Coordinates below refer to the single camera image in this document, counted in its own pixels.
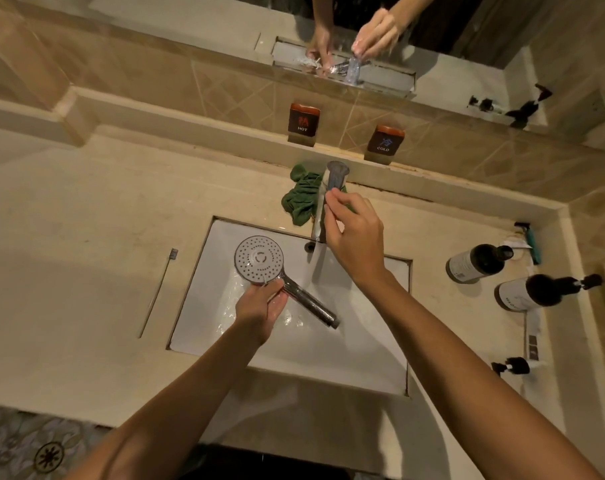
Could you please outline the person's left hand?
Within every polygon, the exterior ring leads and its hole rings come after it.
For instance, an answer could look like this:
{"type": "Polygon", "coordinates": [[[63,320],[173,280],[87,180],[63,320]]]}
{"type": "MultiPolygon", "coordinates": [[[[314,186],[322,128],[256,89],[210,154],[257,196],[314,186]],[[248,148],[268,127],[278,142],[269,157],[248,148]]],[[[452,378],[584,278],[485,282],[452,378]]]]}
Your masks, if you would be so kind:
{"type": "Polygon", "coordinates": [[[256,347],[265,344],[273,331],[276,321],[267,320],[267,305],[280,290],[284,291],[284,281],[280,278],[263,285],[252,284],[236,303],[232,328],[256,347]]]}

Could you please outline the person's right hand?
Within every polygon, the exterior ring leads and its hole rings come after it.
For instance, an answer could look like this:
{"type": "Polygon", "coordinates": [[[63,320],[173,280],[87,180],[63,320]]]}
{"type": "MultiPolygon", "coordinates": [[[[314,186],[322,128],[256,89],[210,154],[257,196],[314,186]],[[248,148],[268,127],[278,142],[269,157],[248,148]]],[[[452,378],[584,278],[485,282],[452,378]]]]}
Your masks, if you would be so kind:
{"type": "Polygon", "coordinates": [[[346,250],[332,252],[358,288],[368,294],[387,272],[382,221],[371,202],[358,193],[343,193],[334,188],[325,199],[324,207],[346,208],[342,223],[339,223],[346,250]]]}

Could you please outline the chrome handheld shower head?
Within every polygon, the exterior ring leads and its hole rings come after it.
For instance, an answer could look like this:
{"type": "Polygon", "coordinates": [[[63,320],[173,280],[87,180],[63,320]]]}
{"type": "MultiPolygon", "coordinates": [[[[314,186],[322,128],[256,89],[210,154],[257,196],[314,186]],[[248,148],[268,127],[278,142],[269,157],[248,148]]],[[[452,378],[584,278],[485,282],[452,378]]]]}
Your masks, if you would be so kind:
{"type": "Polygon", "coordinates": [[[282,280],[282,289],[319,321],[334,330],[339,328],[338,316],[317,298],[304,290],[284,271],[284,253],[273,239],[253,235],[243,240],[234,252],[234,266],[240,276],[252,284],[266,285],[282,280]]]}

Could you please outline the chrome sink faucet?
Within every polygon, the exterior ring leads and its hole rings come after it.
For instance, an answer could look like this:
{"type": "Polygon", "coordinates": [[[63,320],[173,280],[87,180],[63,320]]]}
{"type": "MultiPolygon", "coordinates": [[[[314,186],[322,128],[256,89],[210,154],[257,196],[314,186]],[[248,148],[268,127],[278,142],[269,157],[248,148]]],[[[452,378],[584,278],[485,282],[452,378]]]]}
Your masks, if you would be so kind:
{"type": "Polygon", "coordinates": [[[309,242],[305,245],[305,250],[308,253],[314,252],[317,244],[326,244],[326,228],[324,224],[325,217],[325,196],[331,189],[337,188],[342,190],[349,175],[349,167],[340,161],[330,161],[324,171],[321,182],[318,188],[317,197],[315,198],[315,217],[312,228],[312,236],[309,242]]]}

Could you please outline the person's left forearm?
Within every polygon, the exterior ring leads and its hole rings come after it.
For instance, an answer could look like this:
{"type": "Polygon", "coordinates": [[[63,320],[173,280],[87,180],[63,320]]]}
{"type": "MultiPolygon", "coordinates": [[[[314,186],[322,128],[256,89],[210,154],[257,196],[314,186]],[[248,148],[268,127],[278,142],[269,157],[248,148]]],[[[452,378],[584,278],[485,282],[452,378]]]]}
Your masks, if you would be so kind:
{"type": "Polygon", "coordinates": [[[65,480],[171,480],[274,323],[274,318],[237,319],[184,373],[112,430],[65,480]]]}

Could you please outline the person's right forearm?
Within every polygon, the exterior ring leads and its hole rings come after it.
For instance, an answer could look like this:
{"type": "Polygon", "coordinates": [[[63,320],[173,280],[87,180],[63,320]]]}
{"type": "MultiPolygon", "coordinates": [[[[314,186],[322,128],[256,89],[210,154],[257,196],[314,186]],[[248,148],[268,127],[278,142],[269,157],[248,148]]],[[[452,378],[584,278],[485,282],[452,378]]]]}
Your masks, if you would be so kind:
{"type": "Polygon", "coordinates": [[[486,480],[604,480],[558,428],[403,290],[388,270],[356,284],[486,480]]]}

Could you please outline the green cloth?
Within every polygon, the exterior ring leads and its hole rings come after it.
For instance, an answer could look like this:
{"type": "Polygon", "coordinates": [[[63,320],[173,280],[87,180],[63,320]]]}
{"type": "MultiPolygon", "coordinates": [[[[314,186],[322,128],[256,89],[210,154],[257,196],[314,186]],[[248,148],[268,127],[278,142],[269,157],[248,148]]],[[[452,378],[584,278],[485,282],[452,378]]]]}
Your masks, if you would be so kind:
{"type": "MultiPolygon", "coordinates": [[[[293,188],[281,200],[283,210],[291,217],[294,226],[303,226],[315,217],[315,198],[323,173],[309,171],[303,164],[295,165],[290,172],[293,188]]],[[[346,184],[342,190],[346,193],[346,184]]]]}

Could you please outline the white sink basin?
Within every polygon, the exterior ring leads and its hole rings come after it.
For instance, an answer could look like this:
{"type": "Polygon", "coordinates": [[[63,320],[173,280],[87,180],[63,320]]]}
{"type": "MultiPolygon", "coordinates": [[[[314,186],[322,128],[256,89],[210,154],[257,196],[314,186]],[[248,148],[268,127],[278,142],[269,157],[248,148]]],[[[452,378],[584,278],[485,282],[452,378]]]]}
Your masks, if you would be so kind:
{"type": "Polygon", "coordinates": [[[331,250],[314,258],[308,240],[241,223],[215,219],[208,231],[181,306],[169,349],[202,355],[234,322],[236,302],[249,287],[234,266],[238,245],[254,235],[277,242],[284,271],[340,320],[326,326],[289,298],[267,342],[250,366],[298,378],[405,395],[408,364],[374,306],[348,277],[331,250]]]}

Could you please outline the brown cold water knob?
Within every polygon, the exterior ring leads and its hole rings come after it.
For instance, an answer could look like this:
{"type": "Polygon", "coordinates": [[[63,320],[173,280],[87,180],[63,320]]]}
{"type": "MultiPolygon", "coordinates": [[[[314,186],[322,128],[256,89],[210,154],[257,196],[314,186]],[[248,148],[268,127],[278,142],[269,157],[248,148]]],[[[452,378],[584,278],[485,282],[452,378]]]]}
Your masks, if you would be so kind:
{"type": "Polygon", "coordinates": [[[405,138],[401,129],[377,125],[364,152],[364,160],[389,166],[405,138]]]}

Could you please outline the brown hot water knob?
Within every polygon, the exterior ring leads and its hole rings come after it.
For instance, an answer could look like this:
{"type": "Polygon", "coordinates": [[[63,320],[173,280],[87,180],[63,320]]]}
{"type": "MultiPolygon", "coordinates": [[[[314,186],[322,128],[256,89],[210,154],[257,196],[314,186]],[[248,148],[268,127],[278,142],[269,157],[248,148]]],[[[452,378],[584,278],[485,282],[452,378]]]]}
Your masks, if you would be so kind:
{"type": "Polygon", "coordinates": [[[309,105],[290,105],[288,142],[314,147],[321,110],[309,105]]]}

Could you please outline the thin long cleaning brush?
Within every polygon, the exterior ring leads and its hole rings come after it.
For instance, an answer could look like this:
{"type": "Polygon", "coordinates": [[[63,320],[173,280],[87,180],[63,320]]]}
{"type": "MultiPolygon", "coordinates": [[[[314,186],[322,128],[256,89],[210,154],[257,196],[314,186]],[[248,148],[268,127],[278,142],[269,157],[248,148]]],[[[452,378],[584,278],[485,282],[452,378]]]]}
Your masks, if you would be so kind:
{"type": "Polygon", "coordinates": [[[169,252],[169,255],[166,258],[165,264],[163,266],[162,269],[162,274],[160,276],[160,279],[158,280],[156,287],[154,288],[154,293],[153,296],[151,297],[150,301],[149,301],[149,305],[147,307],[147,312],[146,315],[144,316],[143,321],[141,322],[140,327],[138,328],[138,332],[137,332],[137,338],[140,339],[142,338],[142,336],[144,335],[144,331],[147,327],[147,323],[149,321],[149,318],[151,317],[151,313],[153,312],[156,300],[158,299],[158,296],[160,294],[160,291],[162,289],[163,286],[163,281],[165,280],[165,276],[167,274],[167,270],[169,268],[169,265],[172,261],[175,261],[177,256],[178,256],[179,250],[177,248],[172,248],[169,252]]]}

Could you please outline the dark bottle with white label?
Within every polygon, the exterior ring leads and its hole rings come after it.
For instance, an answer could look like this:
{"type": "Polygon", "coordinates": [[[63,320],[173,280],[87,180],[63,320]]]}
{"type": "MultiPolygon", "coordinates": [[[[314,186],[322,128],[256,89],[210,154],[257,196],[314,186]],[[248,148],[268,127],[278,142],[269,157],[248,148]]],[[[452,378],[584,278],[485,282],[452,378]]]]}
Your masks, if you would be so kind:
{"type": "Polygon", "coordinates": [[[445,271],[454,282],[473,284],[482,278],[499,274],[506,261],[513,257],[514,250],[508,245],[480,244],[449,258],[445,271]]]}

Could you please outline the black shorts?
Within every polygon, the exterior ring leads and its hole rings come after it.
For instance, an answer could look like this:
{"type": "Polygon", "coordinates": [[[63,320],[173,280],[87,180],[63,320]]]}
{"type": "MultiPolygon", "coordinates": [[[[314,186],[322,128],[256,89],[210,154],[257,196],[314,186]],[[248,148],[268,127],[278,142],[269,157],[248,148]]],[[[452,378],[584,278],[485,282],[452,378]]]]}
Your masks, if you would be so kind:
{"type": "Polygon", "coordinates": [[[355,480],[345,468],[221,445],[198,445],[176,480],[355,480]]]}

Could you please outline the teal razor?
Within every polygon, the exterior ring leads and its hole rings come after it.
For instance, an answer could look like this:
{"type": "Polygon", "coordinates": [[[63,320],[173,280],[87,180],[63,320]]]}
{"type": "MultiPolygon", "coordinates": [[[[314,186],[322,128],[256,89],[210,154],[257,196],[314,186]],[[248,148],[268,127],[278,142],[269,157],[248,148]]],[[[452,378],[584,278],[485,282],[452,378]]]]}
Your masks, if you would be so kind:
{"type": "Polygon", "coordinates": [[[540,253],[539,246],[537,245],[536,238],[534,235],[534,231],[532,230],[531,224],[524,223],[524,222],[515,222],[514,227],[521,229],[521,231],[523,232],[525,241],[526,241],[527,245],[529,246],[530,256],[531,256],[533,265],[535,265],[535,266],[541,265],[541,262],[542,262],[541,253],[540,253]]]}

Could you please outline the dark pump bottle white label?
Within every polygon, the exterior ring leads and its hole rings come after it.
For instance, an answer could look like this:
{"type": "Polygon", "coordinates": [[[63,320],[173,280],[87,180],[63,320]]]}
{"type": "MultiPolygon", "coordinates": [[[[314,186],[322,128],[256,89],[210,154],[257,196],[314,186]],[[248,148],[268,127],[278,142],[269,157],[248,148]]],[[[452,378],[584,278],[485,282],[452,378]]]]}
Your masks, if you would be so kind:
{"type": "Polygon", "coordinates": [[[578,294],[603,285],[603,276],[590,274],[582,280],[572,276],[553,278],[547,274],[534,274],[504,282],[495,287],[494,297],[500,307],[517,313],[560,304],[565,296],[578,294]]]}

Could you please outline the white tube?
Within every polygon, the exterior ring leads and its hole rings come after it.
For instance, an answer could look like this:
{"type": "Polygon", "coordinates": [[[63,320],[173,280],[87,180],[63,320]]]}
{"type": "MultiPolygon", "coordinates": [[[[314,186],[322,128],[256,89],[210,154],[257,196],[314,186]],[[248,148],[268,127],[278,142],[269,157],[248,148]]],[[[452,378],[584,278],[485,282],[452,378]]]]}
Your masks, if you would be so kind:
{"type": "Polygon", "coordinates": [[[525,359],[531,367],[539,365],[538,337],[541,329],[541,318],[539,310],[534,309],[524,314],[524,352],[525,359]]]}

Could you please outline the small white pump bottle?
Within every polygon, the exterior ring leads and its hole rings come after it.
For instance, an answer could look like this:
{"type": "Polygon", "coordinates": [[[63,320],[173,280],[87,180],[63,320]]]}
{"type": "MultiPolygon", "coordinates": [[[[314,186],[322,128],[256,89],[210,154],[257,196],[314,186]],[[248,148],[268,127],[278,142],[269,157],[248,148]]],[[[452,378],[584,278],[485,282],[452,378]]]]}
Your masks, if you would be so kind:
{"type": "Polygon", "coordinates": [[[524,376],[530,374],[534,370],[544,368],[547,365],[547,362],[530,360],[521,356],[510,357],[505,359],[503,362],[490,363],[491,370],[499,377],[503,373],[509,373],[515,376],[524,376]]]}

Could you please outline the wall mirror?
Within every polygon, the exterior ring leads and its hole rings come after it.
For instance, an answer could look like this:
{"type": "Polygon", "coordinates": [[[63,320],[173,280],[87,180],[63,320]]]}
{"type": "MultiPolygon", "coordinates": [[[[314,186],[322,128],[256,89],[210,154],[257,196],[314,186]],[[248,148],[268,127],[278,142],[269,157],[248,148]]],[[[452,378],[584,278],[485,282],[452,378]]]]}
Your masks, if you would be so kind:
{"type": "MultiPolygon", "coordinates": [[[[117,27],[344,80],[307,56],[312,0],[92,0],[117,27]]],[[[358,86],[605,151],[605,0],[435,0],[358,86]]]]}

